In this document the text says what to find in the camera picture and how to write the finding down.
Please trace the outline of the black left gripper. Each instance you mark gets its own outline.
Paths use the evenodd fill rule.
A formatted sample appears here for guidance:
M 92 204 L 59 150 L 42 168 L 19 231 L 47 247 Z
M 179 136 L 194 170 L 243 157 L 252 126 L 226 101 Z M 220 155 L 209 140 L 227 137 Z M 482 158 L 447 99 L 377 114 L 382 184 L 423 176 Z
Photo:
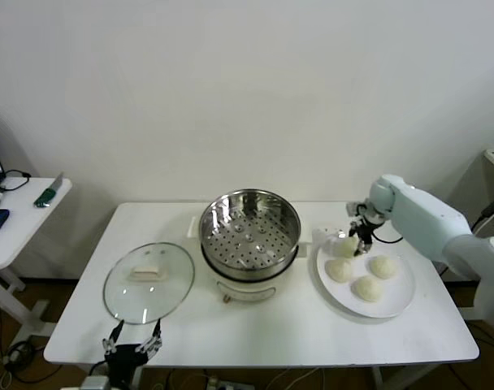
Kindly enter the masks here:
M 163 346 L 161 319 L 159 318 L 149 339 L 138 344 L 116 345 L 124 321 L 112 329 L 110 335 L 102 340 L 105 361 L 111 386 L 130 386 L 138 367 L 146 364 L 146 358 L 152 358 Z

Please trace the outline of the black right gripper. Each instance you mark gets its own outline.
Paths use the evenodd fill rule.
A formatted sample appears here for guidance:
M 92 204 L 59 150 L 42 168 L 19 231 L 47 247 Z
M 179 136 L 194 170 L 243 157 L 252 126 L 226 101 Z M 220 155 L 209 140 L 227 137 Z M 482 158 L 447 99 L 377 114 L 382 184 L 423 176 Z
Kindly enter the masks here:
M 353 253 L 354 257 L 367 254 L 372 247 L 372 233 L 384 225 L 384 216 L 375 213 L 359 213 L 354 215 L 349 230 L 349 237 L 358 237 L 357 247 Z

